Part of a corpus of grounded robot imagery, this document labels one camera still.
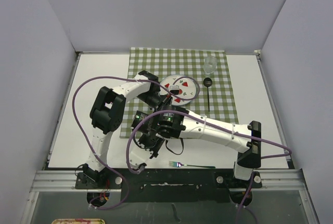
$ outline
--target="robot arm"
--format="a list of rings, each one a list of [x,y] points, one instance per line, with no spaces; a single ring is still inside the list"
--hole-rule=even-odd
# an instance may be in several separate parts
[[[158,78],[146,71],[140,72],[135,80],[151,80],[158,82]],[[90,113],[94,129],[92,146],[96,154],[107,163],[107,152],[113,132],[120,126],[124,114],[125,104],[138,97],[147,103],[155,111],[176,110],[187,113],[196,118],[203,118],[194,112],[184,108],[171,106],[172,98],[167,95],[160,97],[160,87],[150,82],[127,82],[113,89],[107,87],[99,91],[93,108]],[[134,128],[147,114],[137,112],[132,127]],[[221,121],[206,119],[206,123],[212,123],[230,130],[246,135],[260,137],[260,123],[253,121],[250,125],[235,125]],[[234,174],[237,179],[248,180],[254,168],[260,167],[261,147],[260,143],[254,140],[234,136],[224,131],[199,123],[188,117],[178,114],[163,114],[147,121],[140,129],[142,136],[138,143],[141,147],[134,146],[130,152],[130,164],[133,168],[146,166],[149,159],[158,156],[158,151],[169,138],[195,138],[211,141],[230,147],[238,152],[238,158],[234,167]],[[104,166],[100,164],[91,152],[87,165],[83,167],[84,173],[93,179],[98,180],[98,173]]]
[[[180,107],[164,106],[161,110],[176,110],[204,120],[203,116]],[[136,117],[140,120],[146,116],[147,114],[139,111],[136,114]],[[234,176],[237,179],[249,180],[253,169],[261,167],[261,143],[250,138],[234,135],[234,133],[241,133],[248,136],[261,137],[261,124],[259,122],[252,121],[249,125],[239,125],[207,118],[204,123],[201,123],[174,113],[161,115],[157,122],[158,125],[155,125],[156,136],[160,137],[162,141],[156,140],[156,146],[149,148],[151,144],[146,143],[146,138],[140,138],[139,143],[142,148],[134,146],[130,153],[130,164],[132,167],[138,168],[142,164],[145,165],[149,159],[157,157],[157,151],[160,149],[161,143],[164,142],[164,139],[170,138],[202,139],[236,150],[238,156],[234,166]],[[231,134],[211,127],[209,123],[228,129]]]
[[[145,71],[140,72],[134,79],[158,81],[156,76]],[[104,163],[107,163],[107,153],[112,134],[118,129],[123,120],[125,104],[139,95],[144,98],[148,91],[155,95],[155,92],[159,89],[159,86],[150,82],[128,82],[113,89],[102,87],[99,90],[90,112],[90,118],[94,128],[92,146],[96,155]],[[112,103],[112,106],[108,108],[106,104],[110,103]],[[103,169],[104,166],[97,161],[91,151],[86,166],[83,167],[85,174],[97,181],[98,173]]]

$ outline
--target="silver fork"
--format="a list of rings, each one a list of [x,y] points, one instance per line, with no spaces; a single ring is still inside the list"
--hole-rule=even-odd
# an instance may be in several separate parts
[[[215,168],[215,166],[189,165],[189,164],[182,164],[182,163],[180,163],[180,162],[172,162],[172,161],[169,161],[169,167],[180,168],[180,167],[182,167],[182,166],[198,167],[198,168]]]

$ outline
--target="table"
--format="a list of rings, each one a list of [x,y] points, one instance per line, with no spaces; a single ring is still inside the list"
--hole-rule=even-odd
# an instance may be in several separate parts
[[[262,137],[281,143],[256,56],[227,55],[227,61],[239,123],[248,124],[252,120],[259,121],[262,123]],[[75,168],[85,163],[88,158],[89,147],[74,120],[71,109],[72,96],[77,87],[91,77],[103,75],[126,77],[128,66],[129,54],[80,55],[70,85],[68,100],[65,100],[65,110],[60,116],[61,119],[50,151],[49,168]],[[79,92],[75,105],[78,118],[89,137],[92,136],[89,112],[99,89],[103,86],[113,88],[122,83],[122,81],[116,80],[97,80],[88,83]],[[111,167],[125,168],[127,139],[122,139],[119,135],[120,128],[113,133],[108,153],[108,164]],[[181,156],[170,153],[163,146],[159,151],[159,156],[150,160],[147,168],[166,168],[168,161],[214,165],[217,168],[233,168],[237,157],[236,151],[216,143],[197,139],[188,139],[184,142],[185,149]],[[181,144],[178,141],[169,142],[168,146],[175,152],[181,150]],[[278,147],[262,144],[262,156],[282,153],[283,150]],[[263,160],[261,168],[288,168],[288,165],[285,157],[277,157]]]

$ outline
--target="black spoon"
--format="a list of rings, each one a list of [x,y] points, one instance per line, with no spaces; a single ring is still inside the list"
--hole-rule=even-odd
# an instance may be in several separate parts
[[[213,81],[211,80],[210,77],[206,77],[204,80],[203,80],[203,85],[205,87],[207,87],[207,98],[208,98],[208,111],[210,112],[210,106],[209,106],[209,90],[208,90],[208,87],[211,87],[213,84]]]

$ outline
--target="clear glass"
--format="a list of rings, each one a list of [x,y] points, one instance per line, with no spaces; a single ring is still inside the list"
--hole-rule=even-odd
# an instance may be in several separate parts
[[[217,58],[214,56],[207,56],[204,59],[203,70],[206,76],[209,76],[216,70]]]

